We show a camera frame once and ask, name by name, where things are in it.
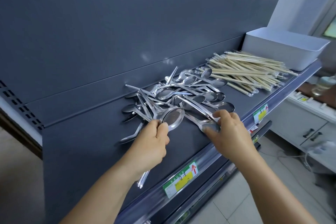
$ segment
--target white container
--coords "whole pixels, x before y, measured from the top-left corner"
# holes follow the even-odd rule
[[[328,43],[330,41],[326,39],[264,27],[247,32],[241,50],[282,61],[287,68],[302,71],[313,63]]]

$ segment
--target person's right arm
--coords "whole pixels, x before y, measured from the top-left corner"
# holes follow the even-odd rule
[[[259,155],[238,115],[220,110],[213,116],[220,117],[221,131],[204,133],[245,177],[263,223],[317,224]]]

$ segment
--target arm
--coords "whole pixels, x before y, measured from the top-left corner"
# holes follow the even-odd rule
[[[125,155],[95,182],[60,224],[115,221],[132,184],[166,155],[168,125],[158,125],[158,120],[149,122]]]
[[[204,133],[245,177],[262,221],[265,224],[317,224],[259,155],[238,115],[221,110],[213,116],[220,117],[221,132],[207,128]]]

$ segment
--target cabinet handle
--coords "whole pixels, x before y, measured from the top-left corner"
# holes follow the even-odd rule
[[[323,135],[322,132],[317,132],[316,136],[312,137],[310,140],[315,141],[315,139],[320,135]]]
[[[305,135],[303,135],[303,137],[304,138],[307,138],[312,132],[314,132],[315,130],[314,129],[309,129],[309,131],[305,134]]]

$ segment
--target person's left hand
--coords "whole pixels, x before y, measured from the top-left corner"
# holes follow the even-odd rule
[[[149,122],[120,160],[131,169],[134,180],[138,180],[144,172],[155,167],[166,156],[166,145],[169,143],[168,124],[159,124],[158,120]]]

